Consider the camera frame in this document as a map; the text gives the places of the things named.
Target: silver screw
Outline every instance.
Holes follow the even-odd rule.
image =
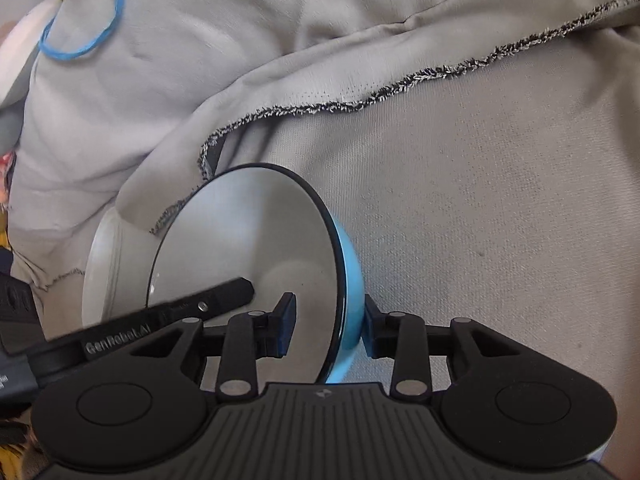
[[[220,391],[230,397],[238,397],[251,391],[251,384],[239,379],[231,379],[220,384]]]
[[[396,384],[396,392],[406,396],[417,397],[426,393],[428,387],[422,381],[416,381],[414,379],[405,379]]]

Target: blue string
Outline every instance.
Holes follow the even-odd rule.
[[[75,59],[80,56],[84,56],[88,52],[92,51],[95,47],[103,43],[109,35],[113,32],[113,30],[118,25],[120,18],[122,16],[122,7],[124,6],[124,0],[115,0],[115,10],[113,13],[113,19],[111,23],[107,25],[107,27],[93,40],[87,43],[85,46],[80,47],[78,50],[73,52],[61,52],[55,48],[50,47],[46,42],[49,37],[49,31],[51,30],[51,25],[53,25],[53,21],[51,20],[49,24],[42,31],[42,36],[40,37],[40,42],[38,46],[40,50],[48,57],[52,59],[57,59],[58,61],[69,61],[70,59]]]

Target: fabric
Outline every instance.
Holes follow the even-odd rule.
[[[50,43],[111,9],[66,0]],[[635,23],[638,0],[127,0],[99,49],[36,60],[12,273],[48,290],[47,335],[77,328],[108,204],[161,234],[215,170],[277,162],[336,213],[383,310],[475,317],[601,381],[610,464],[637,477]]]

